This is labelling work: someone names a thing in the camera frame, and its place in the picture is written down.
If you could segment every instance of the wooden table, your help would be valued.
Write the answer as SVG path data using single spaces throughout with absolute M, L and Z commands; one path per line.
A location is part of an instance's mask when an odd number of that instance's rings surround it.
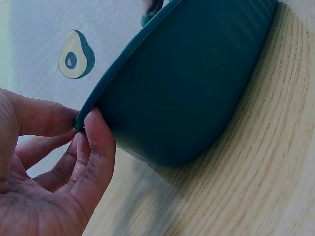
M 85 235 L 315 235 L 315 2 L 279 2 L 223 135 L 188 166 L 118 151 Z

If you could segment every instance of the bowl rim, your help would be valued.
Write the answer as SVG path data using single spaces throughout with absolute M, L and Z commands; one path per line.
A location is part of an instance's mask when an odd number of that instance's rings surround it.
M 183 0 L 172 0 L 165 7 L 163 7 L 140 31 L 133 37 L 133 39 L 122 49 L 120 54 L 104 72 L 100 80 L 95 85 L 94 89 L 83 104 L 79 114 L 77 115 L 74 128 L 80 132 L 84 130 L 84 119 L 86 115 L 93 108 L 98 98 L 104 92 L 111 80 L 115 77 L 120 68 L 129 59 L 129 57 L 136 51 L 141 43 L 148 37 L 148 35 L 171 13 L 171 11 Z

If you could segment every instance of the plastic bowl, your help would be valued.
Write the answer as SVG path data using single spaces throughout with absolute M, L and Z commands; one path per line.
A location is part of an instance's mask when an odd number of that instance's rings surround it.
M 102 76 L 76 121 L 99 107 L 117 146 L 178 166 L 229 122 L 263 46 L 276 0 L 173 0 Z

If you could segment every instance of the hand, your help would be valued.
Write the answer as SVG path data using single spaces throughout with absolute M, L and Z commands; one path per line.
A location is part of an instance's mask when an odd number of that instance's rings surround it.
M 76 110 L 0 89 L 0 235 L 81 235 L 109 185 L 115 140 L 98 109 L 76 133 Z M 19 135 L 34 138 L 17 144 Z M 26 170 L 70 143 L 52 170 Z

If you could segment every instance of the avocado illustration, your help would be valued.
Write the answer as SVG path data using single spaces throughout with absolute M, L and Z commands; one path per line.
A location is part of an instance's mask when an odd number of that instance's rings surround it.
M 70 79 L 86 76 L 95 65 L 95 55 L 84 35 L 72 30 L 66 38 L 58 60 L 59 71 Z

